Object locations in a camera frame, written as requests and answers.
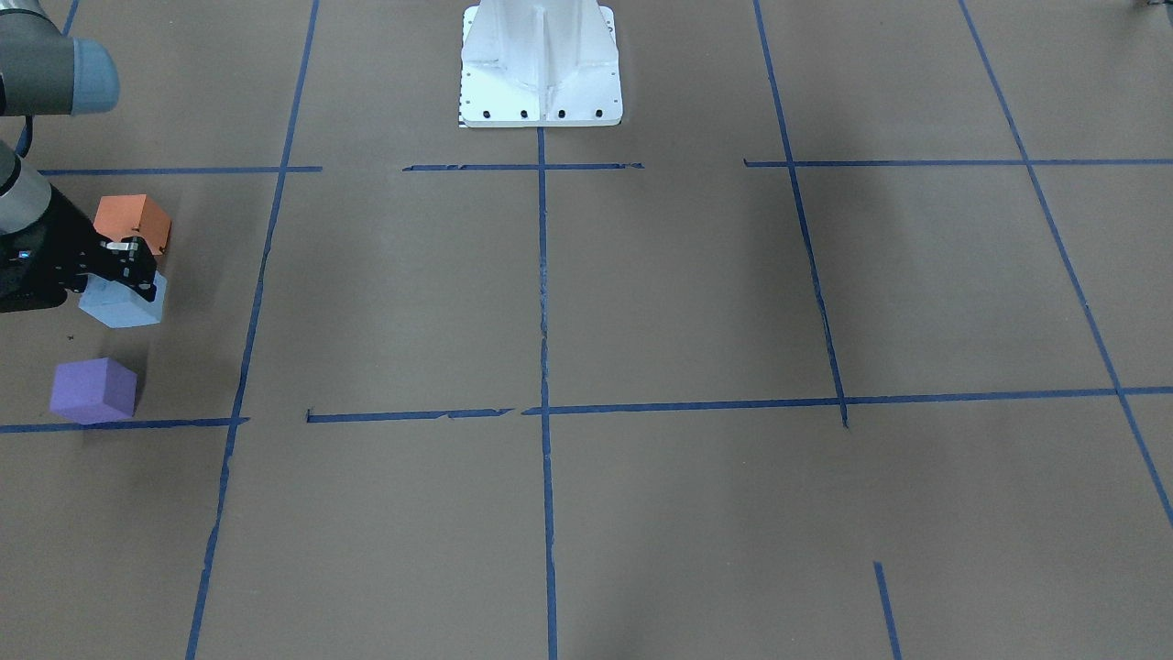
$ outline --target purple block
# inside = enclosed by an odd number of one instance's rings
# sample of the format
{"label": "purple block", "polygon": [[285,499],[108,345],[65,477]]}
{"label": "purple block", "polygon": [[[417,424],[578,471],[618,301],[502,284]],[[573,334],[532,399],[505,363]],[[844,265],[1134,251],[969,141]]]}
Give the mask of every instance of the purple block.
{"label": "purple block", "polygon": [[83,426],[128,420],[137,382],[134,372],[108,358],[59,365],[49,410]]}

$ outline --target orange cube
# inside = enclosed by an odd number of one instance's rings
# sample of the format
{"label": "orange cube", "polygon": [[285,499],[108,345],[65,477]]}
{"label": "orange cube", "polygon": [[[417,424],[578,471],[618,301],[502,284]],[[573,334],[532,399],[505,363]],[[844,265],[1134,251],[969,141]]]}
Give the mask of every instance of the orange cube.
{"label": "orange cube", "polygon": [[167,251],[171,218],[147,195],[114,195],[99,202],[94,229],[111,240],[142,236],[158,256]]}

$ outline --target cube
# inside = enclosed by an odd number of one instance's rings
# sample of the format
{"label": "cube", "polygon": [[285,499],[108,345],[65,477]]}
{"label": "cube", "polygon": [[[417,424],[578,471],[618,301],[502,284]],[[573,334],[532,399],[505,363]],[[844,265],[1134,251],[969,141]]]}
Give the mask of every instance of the cube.
{"label": "cube", "polygon": [[148,302],[124,284],[89,274],[89,283],[81,294],[77,306],[101,320],[107,327],[138,327],[163,320],[163,298],[167,295],[167,278],[155,272],[155,301]]}
{"label": "cube", "polygon": [[108,358],[60,365],[49,410],[82,426],[128,420],[137,383],[134,372]]}
{"label": "cube", "polygon": [[158,256],[167,251],[171,218],[147,195],[113,195],[99,202],[94,229],[111,240],[142,236]]}

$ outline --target blue joint cap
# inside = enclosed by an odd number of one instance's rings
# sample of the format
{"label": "blue joint cap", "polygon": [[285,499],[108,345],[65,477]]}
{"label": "blue joint cap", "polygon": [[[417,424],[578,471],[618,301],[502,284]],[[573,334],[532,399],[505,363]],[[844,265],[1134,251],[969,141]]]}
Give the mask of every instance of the blue joint cap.
{"label": "blue joint cap", "polygon": [[118,69],[106,47],[91,39],[74,39],[74,103],[70,114],[113,110],[121,93]]}

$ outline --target light blue cube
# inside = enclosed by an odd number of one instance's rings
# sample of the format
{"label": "light blue cube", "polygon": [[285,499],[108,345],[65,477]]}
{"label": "light blue cube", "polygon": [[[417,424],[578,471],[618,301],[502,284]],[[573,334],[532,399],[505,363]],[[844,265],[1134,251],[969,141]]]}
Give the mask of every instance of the light blue cube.
{"label": "light blue cube", "polygon": [[158,287],[155,301],[148,302],[122,284],[90,274],[77,306],[109,327],[154,325],[163,320],[163,298],[167,294],[167,278],[161,272],[155,273],[155,286]]}

